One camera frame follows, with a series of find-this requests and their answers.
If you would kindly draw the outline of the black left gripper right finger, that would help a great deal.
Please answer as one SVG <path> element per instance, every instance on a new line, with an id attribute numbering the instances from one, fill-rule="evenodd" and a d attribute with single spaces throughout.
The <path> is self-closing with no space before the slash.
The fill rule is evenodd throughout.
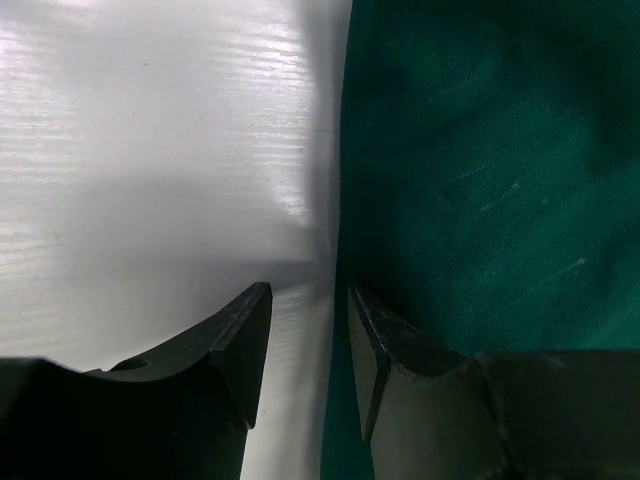
<path id="1" fill-rule="evenodd" d="M 348 324 L 378 479 L 635 479 L 635 350 L 461 355 L 360 286 Z"/>

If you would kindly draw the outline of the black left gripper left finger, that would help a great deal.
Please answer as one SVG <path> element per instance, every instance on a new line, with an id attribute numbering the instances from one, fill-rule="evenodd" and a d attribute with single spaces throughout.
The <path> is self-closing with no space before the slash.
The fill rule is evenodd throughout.
<path id="1" fill-rule="evenodd" d="M 1 362 L 5 479 L 236 479 L 257 419 L 269 284 L 112 369 Z"/>

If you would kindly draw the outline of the green surgical drape cloth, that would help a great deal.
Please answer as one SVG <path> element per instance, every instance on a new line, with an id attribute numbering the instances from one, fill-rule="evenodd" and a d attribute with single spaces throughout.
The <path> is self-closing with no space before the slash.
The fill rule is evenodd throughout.
<path id="1" fill-rule="evenodd" d="M 463 354 L 639 345 L 639 5 L 356 1 L 320 475 L 369 479 L 361 283 Z"/>

